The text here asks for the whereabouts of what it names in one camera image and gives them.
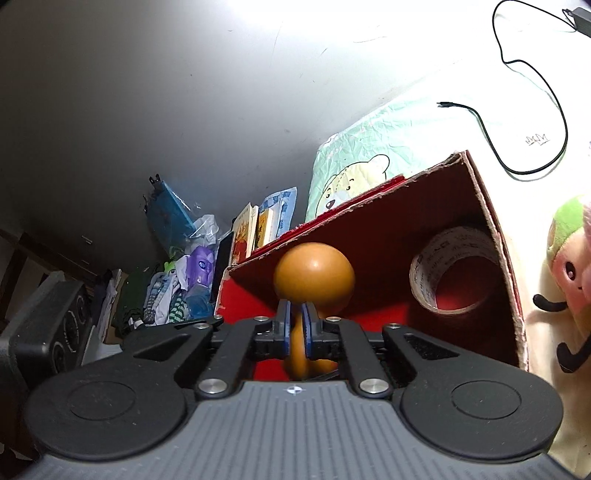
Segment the brown wooden gourd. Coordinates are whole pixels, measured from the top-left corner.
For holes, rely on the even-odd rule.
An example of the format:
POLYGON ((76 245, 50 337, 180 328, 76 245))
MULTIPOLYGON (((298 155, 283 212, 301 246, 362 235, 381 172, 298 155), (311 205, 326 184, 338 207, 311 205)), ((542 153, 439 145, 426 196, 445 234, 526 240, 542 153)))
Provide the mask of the brown wooden gourd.
POLYGON ((311 302, 321 318, 337 316, 349 303, 355 282, 355 271, 348 258, 324 243, 303 243, 281 257, 274 270, 273 285, 277 297, 290 301, 294 312, 290 356, 284 361, 290 378, 305 380, 338 367, 331 360, 305 357, 301 305, 311 302))

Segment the red cardboard box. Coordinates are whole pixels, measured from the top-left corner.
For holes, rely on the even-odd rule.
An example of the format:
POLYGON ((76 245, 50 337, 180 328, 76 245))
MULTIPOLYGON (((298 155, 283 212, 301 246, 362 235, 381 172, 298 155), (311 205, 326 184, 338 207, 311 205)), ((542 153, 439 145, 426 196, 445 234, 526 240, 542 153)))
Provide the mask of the red cardboard box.
POLYGON ((483 179, 469 152, 409 178, 394 178, 287 232, 226 269, 215 311, 228 323, 273 315, 277 299, 273 273, 280 258, 298 244, 331 245, 349 259, 356 285, 342 311, 369 331, 384 324, 409 325, 522 369, 529 357, 525 321, 509 250, 483 179), (471 227, 496 248, 501 278, 494 294, 473 314, 444 318, 425 310, 411 292, 413 259, 436 235, 471 227))

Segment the blue slipper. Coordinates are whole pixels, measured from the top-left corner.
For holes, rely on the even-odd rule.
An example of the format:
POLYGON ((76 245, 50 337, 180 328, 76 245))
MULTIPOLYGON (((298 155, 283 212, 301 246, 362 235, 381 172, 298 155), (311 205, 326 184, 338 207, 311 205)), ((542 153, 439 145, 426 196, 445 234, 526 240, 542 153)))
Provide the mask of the blue slipper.
POLYGON ((188 320, 197 320, 211 317, 213 304, 211 303, 211 290, 202 285, 194 285, 184 297, 188 320))

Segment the green white striped cloth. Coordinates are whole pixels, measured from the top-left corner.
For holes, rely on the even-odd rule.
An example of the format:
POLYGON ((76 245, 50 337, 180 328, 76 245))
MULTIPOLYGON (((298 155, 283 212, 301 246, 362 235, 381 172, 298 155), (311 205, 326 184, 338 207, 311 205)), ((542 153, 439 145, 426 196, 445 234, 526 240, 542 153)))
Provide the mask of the green white striped cloth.
POLYGON ((158 272, 150 280, 142 308, 142 320, 147 326, 161 326, 181 323, 188 318, 188 307, 184 299, 176 272, 158 272))

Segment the blue checkered towel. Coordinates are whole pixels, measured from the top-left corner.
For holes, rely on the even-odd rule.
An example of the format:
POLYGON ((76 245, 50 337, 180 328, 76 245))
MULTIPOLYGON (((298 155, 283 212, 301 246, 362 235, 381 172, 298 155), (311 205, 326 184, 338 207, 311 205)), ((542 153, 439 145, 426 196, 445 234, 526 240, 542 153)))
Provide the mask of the blue checkered towel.
POLYGON ((277 229, 276 239, 283 236, 290 230, 291 219, 294 216, 294 209, 297 203, 297 187, 280 190, 279 192, 270 194, 263 200, 263 204, 259 206, 259 212, 267 208, 280 206, 280 221, 277 229))

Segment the blue plastic bag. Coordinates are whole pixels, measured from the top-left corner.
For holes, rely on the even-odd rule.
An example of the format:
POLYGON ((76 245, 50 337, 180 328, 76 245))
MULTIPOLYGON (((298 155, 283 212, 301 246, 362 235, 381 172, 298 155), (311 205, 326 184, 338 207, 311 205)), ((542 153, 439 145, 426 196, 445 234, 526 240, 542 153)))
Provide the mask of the blue plastic bag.
POLYGON ((168 259, 190 255, 197 247, 215 250, 219 227, 212 214, 191 209, 158 174, 149 177, 152 191, 144 214, 168 259))

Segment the packing tape roll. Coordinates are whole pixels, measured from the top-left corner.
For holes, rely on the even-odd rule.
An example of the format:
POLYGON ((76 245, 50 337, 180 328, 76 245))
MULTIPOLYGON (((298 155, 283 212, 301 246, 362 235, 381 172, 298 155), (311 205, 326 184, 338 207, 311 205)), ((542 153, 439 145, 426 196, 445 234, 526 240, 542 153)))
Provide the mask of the packing tape roll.
POLYGON ((435 237, 413 259, 409 282, 417 302, 444 318, 466 317, 494 294, 501 267, 492 239, 471 227, 435 237))

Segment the green bear pillow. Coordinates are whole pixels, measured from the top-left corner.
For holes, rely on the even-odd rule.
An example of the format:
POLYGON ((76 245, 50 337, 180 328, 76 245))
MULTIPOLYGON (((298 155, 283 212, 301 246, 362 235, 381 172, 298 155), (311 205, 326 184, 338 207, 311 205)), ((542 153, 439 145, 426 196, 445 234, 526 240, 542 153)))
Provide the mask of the green bear pillow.
POLYGON ((314 220, 396 177, 437 162, 436 105, 390 101, 318 147, 305 219, 314 220))

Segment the black speaker box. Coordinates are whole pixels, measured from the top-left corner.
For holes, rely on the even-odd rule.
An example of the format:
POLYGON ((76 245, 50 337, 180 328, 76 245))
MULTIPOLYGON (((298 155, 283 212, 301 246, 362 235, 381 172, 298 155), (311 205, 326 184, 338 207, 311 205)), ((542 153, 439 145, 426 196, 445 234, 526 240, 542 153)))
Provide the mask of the black speaker box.
POLYGON ((1 334, 1 379, 32 388, 80 365, 92 328, 85 285, 54 272, 1 334))

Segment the green cap plush doll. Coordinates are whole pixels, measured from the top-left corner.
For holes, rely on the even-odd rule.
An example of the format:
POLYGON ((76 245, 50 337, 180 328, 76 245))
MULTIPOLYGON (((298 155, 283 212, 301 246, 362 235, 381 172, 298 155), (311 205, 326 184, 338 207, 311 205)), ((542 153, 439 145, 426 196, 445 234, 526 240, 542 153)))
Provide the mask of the green cap plush doll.
POLYGON ((590 199, 578 196, 564 203, 554 214, 547 237, 546 263, 562 301, 542 294, 533 297, 540 310, 556 313, 568 310, 584 337, 576 351, 561 342, 557 360, 564 373, 575 373, 590 358, 590 199))

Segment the black power adapter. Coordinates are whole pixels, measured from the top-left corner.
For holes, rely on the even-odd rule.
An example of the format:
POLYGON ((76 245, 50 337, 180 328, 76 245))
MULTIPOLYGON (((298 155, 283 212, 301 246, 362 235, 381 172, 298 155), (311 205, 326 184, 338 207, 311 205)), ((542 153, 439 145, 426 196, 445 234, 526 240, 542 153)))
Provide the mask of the black power adapter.
POLYGON ((574 10, 563 9, 562 12, 575 31, 591 37, 591 12, 589 10, 577 7, 574 10))

